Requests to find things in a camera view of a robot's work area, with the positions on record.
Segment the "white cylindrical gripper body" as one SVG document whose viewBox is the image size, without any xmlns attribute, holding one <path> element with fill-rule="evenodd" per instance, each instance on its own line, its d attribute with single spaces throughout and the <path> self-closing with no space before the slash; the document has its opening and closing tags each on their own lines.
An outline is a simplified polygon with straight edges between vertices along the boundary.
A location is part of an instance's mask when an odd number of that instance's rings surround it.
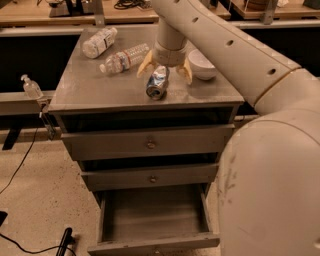
<svg viewBox="0 0 320 256">
<path fill-rule="evenodd" d="M 153 60 L 163 66 L 175 67 L 182 65 L 186 59 L 186 45 L 179 49 L 169 49 L 161 46 L 158 41 L 155 42 L 152 49 Z"/>
</svg>

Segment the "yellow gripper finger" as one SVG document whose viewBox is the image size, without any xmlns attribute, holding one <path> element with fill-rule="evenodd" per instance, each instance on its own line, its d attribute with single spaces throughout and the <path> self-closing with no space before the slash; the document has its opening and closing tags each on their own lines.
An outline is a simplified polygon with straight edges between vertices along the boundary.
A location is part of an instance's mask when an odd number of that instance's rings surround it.
<svg viewBox="0 0 320 256">
<path fill-rule="evenodd" d="M 142 63 L 140 64 L 138 70 L 137 70 L 137 77 L 140 78 L 143 73 L 149 68 L 149 67 L 152 67 L 152 68 L 155 68 L 156 67 L 156 61 L 154 60 L 153 58 L 153 51 L 150 50 L 144 60 L 142 61 Z"/>
<path fill-rule="evenodd" d="M 187 59 L 184 60 L 183 64 L 179 64 L 176 67 L 176 72 L 185 80 L 188 85 L 192 83 L 192 70 Z"/>
</svg>

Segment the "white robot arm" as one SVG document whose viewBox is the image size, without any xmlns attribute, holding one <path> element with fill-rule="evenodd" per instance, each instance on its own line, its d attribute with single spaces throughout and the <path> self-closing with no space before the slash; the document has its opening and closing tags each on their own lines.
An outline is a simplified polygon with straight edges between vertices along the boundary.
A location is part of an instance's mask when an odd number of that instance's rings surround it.
<svg viewBox="0 0 320 256">
<path fill-rule="evenodd" d="M 151 0 L 146 65 L 175 67 L 192 43 L 254 108 L 218 171 L 221 256 L 320 256 L 320 81 L 211 13 L 200 0 Z"/>
</svg>

